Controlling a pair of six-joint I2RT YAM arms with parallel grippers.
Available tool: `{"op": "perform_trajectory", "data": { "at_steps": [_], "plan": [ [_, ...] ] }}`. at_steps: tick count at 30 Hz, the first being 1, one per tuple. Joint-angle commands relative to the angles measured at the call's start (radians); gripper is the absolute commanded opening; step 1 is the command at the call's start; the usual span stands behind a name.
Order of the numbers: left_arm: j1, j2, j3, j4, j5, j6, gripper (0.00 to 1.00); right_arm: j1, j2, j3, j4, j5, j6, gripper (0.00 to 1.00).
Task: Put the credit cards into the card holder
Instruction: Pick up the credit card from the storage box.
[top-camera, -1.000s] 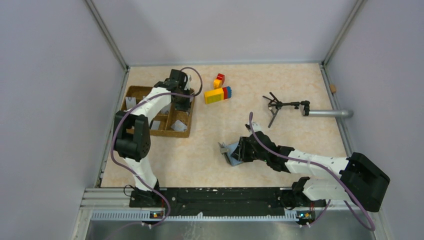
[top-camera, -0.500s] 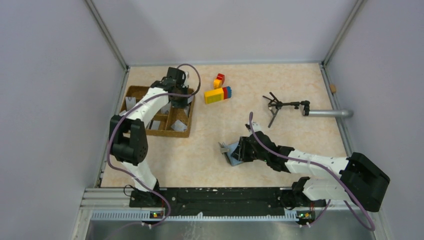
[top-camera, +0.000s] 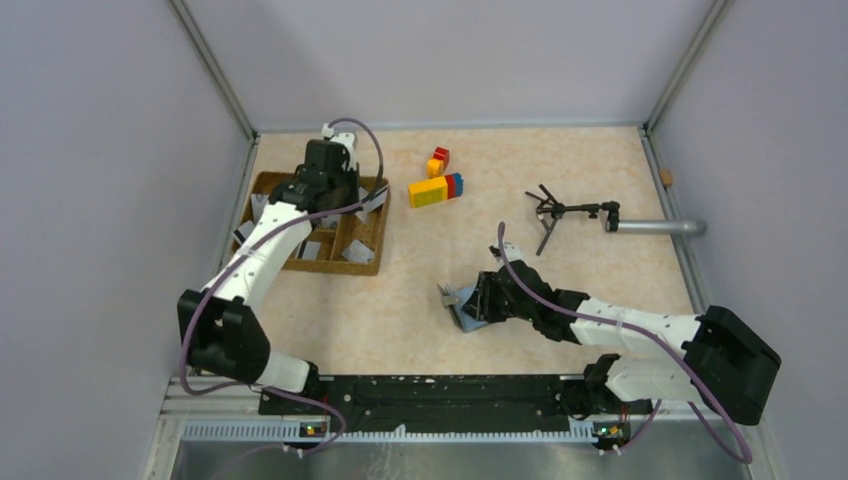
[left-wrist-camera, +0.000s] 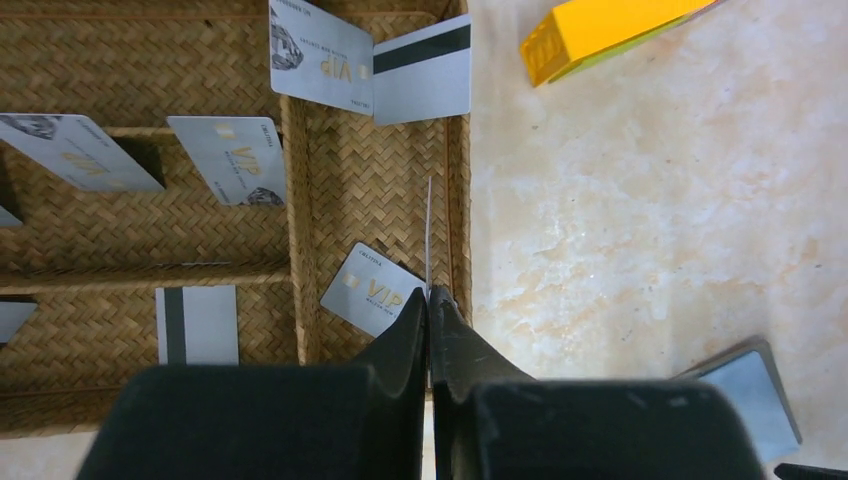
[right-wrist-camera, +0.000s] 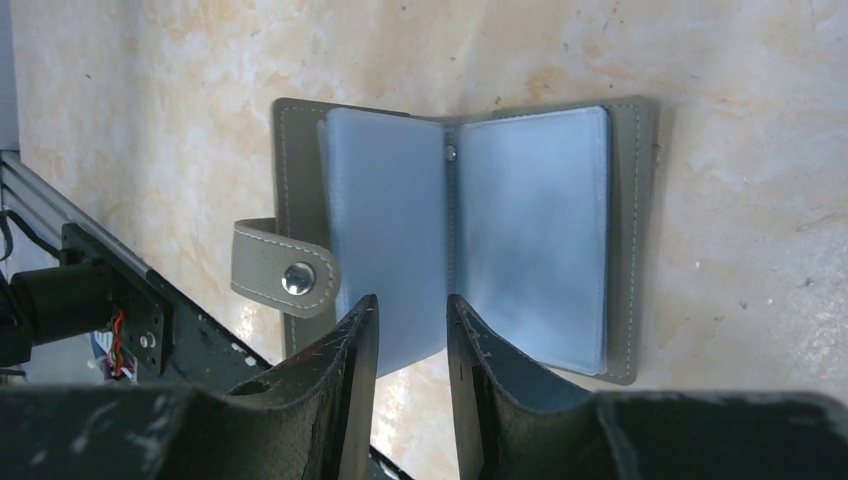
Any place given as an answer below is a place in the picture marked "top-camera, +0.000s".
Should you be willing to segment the grey card holder wallet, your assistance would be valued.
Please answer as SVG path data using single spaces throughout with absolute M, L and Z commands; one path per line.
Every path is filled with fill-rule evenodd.
M 471 333 L 493 324 L 483 313 L 486 306 L 484 295 L 487 293 L 484 282 L 460 289 L 452 289 L 449 285 L 438 285 L 437 288 L 442 307 L 463 333 Z

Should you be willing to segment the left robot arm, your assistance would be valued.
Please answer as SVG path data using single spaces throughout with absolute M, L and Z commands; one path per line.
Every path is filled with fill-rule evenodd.
M 308 141 L 304 161 L 273 188 L 232 259 L 200 290 L 178 300 L 181 363 L 242 384 L 276 387 L 297 413 L 319 404 L 320 386 L 305 360 L 272 349 L 257 318 L 274 279 L 326 216 L 361 204 L 356 137 Z

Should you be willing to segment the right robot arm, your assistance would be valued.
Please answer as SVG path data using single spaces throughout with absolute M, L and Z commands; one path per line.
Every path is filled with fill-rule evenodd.
M 525 262 L 482 271 L 455 294 L 452 313 L 471 332 L 521 319 L 549 340 L 608 347 L 611 360 L 586 385 L 589 404 L 612 412 L 623 402 L 702 401 L 737 423 L 758 424 L 782 360 L 732 310 L 661 315 L 617 306 L 585 292 L 554 289 Z

